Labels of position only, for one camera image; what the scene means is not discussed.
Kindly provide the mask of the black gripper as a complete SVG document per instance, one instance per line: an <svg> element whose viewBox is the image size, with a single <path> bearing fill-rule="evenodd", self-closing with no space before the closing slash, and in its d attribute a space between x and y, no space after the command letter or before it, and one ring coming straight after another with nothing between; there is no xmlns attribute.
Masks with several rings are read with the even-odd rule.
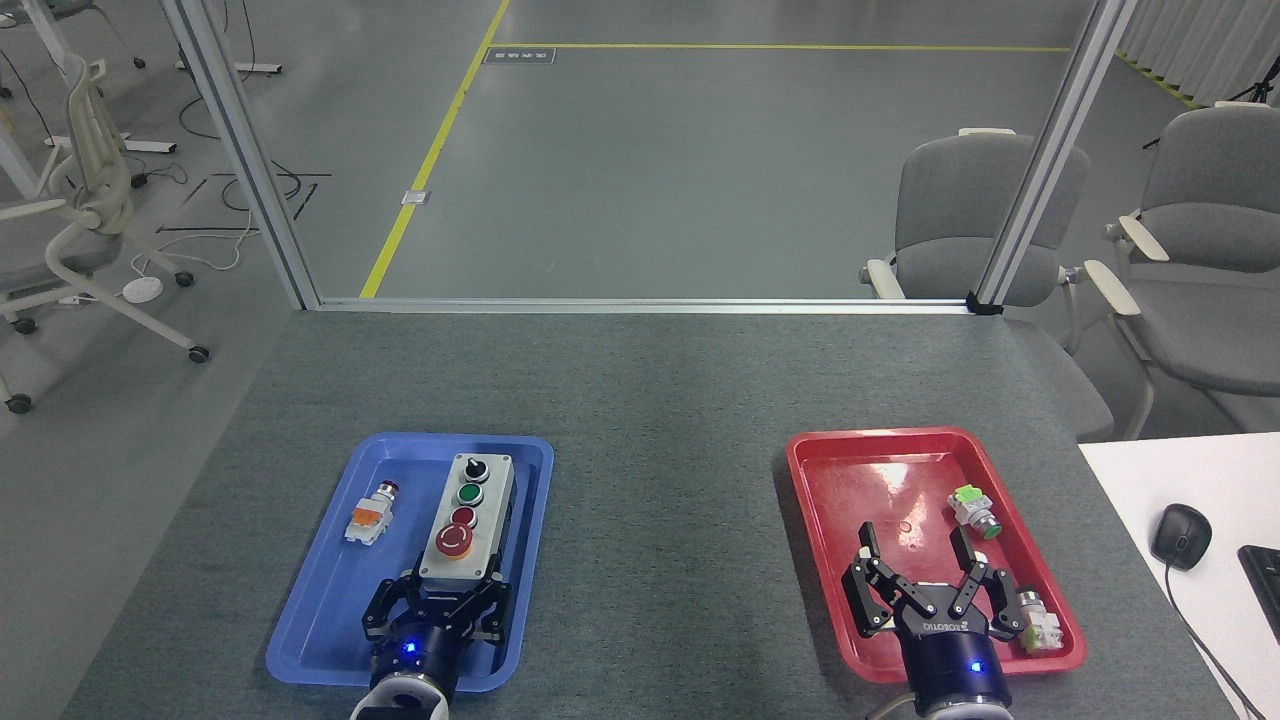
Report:
<svg viewBox="0 0 1280 720"><path fill-rule="evenodd" d="M371 688L393 676L417 678L452 697L471 638L506 644L509 594L502 571L490 571L474 588L474 597L424 597L416 571L383 579L361 621L372 643Z"/></svg>
<svg viewBox="0 0 1280 720"><path fill-rule="evenodd" d="M916 714L1007 714L1012 697L993 641L1011 642L1024 628L1012 575L980 560L963 527L950 542L965 579L957 588L913 584L881 557L872 521L859 528L860 548L841 577L858 633L872 638L895 629ZM972 605L978 588L989 598L992 618ZM916 593L923 609L916 609Z"/></svg>

